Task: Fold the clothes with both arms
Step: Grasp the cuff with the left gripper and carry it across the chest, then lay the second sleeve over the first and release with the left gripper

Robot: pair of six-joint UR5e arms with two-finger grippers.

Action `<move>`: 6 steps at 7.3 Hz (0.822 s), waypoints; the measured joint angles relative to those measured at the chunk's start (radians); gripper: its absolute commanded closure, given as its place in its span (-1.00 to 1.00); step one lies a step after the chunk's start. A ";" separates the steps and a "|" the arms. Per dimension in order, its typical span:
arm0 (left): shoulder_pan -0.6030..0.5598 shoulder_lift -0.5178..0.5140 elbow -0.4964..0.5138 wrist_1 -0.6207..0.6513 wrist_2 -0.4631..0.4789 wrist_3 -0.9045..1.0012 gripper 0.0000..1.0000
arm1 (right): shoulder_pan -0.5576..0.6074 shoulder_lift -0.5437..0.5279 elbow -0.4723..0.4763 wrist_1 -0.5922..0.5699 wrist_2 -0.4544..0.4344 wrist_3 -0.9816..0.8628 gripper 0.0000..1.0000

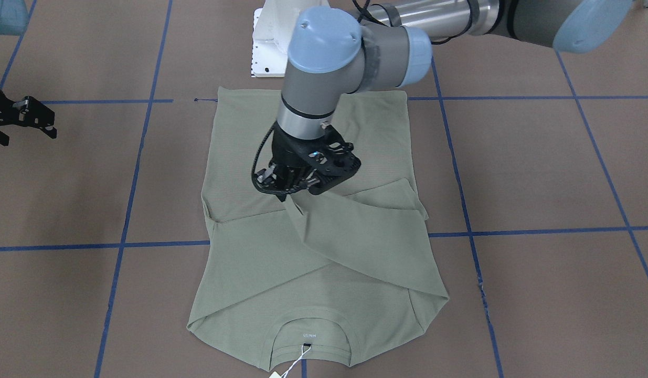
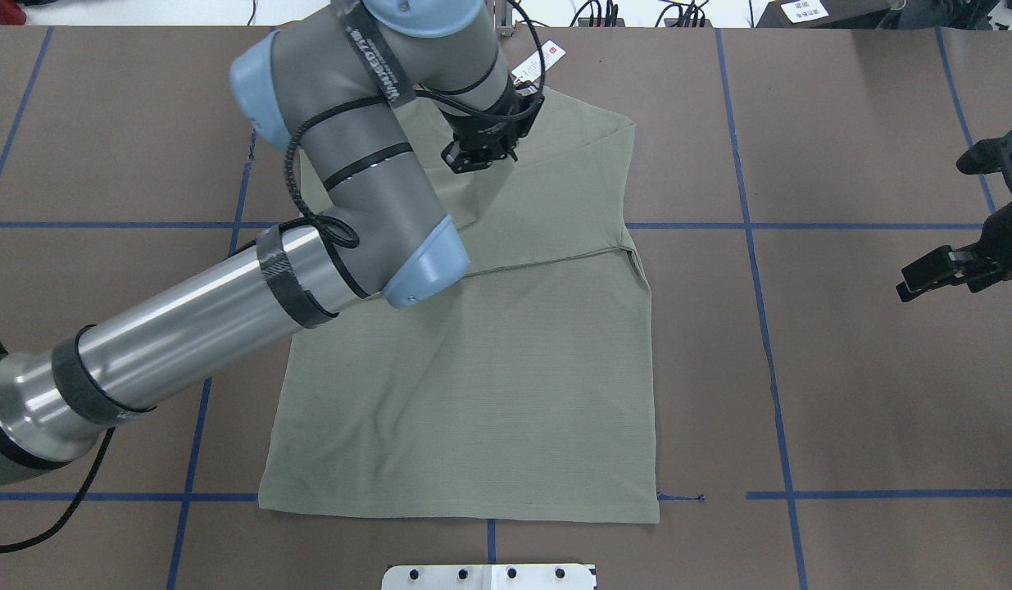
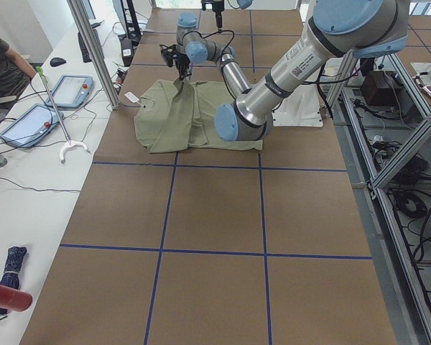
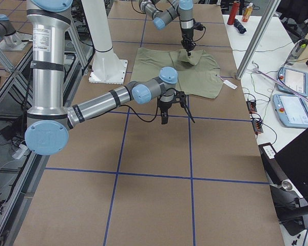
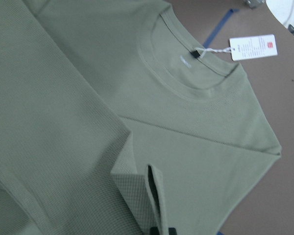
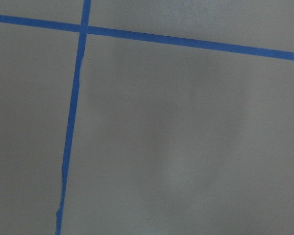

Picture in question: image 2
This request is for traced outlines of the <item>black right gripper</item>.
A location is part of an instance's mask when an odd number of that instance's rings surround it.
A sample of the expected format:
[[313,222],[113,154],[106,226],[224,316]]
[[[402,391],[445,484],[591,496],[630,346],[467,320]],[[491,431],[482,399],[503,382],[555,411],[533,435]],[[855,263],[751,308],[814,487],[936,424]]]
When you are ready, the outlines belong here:
[[988,216],[980,239],[968,251],[940,246],[903,266],[896,294],[902,302],[911,302],[937,288],[962,284],[965,270],[977,262],[978,271],[968,280],[971,292],[1012,280],[1012,202]]

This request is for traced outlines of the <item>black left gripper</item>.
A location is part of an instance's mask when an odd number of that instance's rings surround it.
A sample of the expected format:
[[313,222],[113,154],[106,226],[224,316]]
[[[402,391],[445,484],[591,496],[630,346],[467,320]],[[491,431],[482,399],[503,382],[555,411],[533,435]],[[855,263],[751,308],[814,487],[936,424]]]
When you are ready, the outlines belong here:
[[498,161],[516,161],[516,147],[527,137],[542,105],[544,93],[534,86],[507,88],[483,116],[457,115],[442,109],[451,142],[441,158],[454,173],[486,170]]

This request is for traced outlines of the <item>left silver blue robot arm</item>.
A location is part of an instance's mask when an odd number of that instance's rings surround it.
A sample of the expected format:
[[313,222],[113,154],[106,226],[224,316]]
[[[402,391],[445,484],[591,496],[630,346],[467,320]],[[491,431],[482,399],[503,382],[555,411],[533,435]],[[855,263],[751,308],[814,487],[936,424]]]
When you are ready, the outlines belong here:
[[234,61],[229,83],[284,153],[299,216],[210,269],[45,352],[0,343],[0,486],[82,458],[101,433],[345,307],[409,307],[469,257],[394,108],[437,102],[454,173],[513,157],[544,96],[516,85],[483,1],[330,1]]

